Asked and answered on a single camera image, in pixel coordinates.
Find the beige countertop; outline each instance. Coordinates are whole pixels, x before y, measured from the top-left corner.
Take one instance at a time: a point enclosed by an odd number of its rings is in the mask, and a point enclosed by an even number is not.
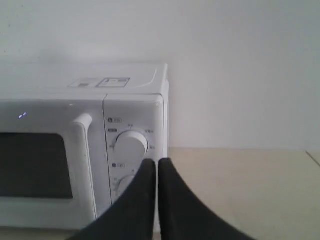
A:
[[[258,240],[318,240],[320,152],[170,150],[192,191],[224,220]],[[1,240],[64,240],[67,231],[0,228]]]

